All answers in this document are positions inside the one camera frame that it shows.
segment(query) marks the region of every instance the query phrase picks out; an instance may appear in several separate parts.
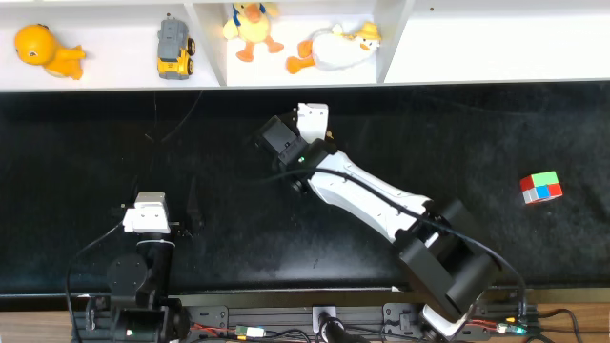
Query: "black table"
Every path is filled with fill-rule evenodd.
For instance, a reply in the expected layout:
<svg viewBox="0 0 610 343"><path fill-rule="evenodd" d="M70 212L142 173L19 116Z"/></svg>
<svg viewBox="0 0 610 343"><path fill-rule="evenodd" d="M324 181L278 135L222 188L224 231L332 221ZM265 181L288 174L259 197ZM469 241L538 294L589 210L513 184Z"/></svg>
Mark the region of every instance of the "black table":
<svg viewBox="0 0 610 343"><path fill-rule="evenodd" d="M61 293L68 260L120 221L135 181L179 212L193 178L206 228L178 240L172 293L407 285L387 241L350 214L244 182L271 173L249 135L297 102L329 104L336 142L364 170L460 198L529 285L610 284L607 83L205 91L161 143L197 95L0 95L1 294ZM546 171L565 195L525 206L519 180ZM107 265L135 241L118 233L89 252L73 290L105 291Z"/></svg>

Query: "black wheel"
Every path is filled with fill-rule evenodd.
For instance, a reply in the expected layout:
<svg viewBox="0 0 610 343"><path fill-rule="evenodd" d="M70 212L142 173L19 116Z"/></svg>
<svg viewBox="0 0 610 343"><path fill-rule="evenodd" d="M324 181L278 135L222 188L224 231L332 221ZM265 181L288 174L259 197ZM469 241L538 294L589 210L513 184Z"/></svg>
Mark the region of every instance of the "black wheel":
<svg viewBox="0 0 610 343"><path fill-rule="evenodd" d="M194 46L194 40L192 38L189 38L189 40L187 41L187 52L189 53L190 56L194 55L195 52L195 46Z"/></svg>
<svg viewBox="0 0 610 343"><path fill-rule="evenodd" d="M193 71L194 71L194 63L193 63L193 60L191 58L189 58L189 63L187 64L187 72L189 73L189 75L193 75Z"/></svg>

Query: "yellow toy truck cab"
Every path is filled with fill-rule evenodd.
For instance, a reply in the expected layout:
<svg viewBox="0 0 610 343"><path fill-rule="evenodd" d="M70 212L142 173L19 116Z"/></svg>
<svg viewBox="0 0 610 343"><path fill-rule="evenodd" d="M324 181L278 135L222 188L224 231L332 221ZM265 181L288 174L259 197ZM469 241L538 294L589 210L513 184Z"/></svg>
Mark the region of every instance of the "yellow toy truck cab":
<svg viewBox="0 0 610 343"><path fill-rule="evenodd" d="M189 37L187 25L177 19L166 19L157 34L157 68L159 77L168 80L186 80L193 74L191 56L195 53L194 40Z"/></svg>

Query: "rubik's cube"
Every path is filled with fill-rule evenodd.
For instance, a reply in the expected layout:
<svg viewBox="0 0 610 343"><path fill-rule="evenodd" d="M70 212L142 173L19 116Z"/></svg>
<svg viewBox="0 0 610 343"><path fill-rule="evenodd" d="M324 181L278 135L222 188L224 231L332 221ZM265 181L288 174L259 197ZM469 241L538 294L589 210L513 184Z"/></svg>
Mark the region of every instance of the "rubik's cube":
<svg viewBox="0 0 610 343"><path fill-rule="evenodd" d="M554 171L532 174L521 180L521 191L526 204L548 201L563 195Z"/></svg>

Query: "yellow stuffed duck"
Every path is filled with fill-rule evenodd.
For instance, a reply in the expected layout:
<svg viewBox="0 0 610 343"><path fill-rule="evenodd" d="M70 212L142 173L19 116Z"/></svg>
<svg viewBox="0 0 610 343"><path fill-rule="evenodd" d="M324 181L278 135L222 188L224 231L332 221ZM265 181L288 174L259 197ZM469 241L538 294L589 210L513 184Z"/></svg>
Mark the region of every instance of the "yellow stuffed duck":
<svg viewBox="0 0 610 343"><path fill-rule="evenodd" d="M43 66L53 76L78 80L83 75L80 60L85 58L85 53L81 47L65 48L44 25L28 25L17 32L15 47L22 61Z"/></svg>
<svg viewBox="0 0 610 343"><path fill-rule="evenodd" d="M234 15L222 30L225 38L233 39L239 35L246 42L246 48L237 53L237 58L244 62L254 60L254 45L264 42L270 53L284 50L284 45L277 43L271 37L272 17L278 15L277 6L271 3L233 3Z"/></svg>
<svg viewBox="0 0 610 343"><path fill-rule="evenodd" d="M296 74L303 68L316 66L323 71L338 71L355 66L372 57L381 42L377 25L366 22L354 35L343 33L337 24L332 30L318 30L312 39L298 45L297 57L289 57L286 68Z"/></svg>

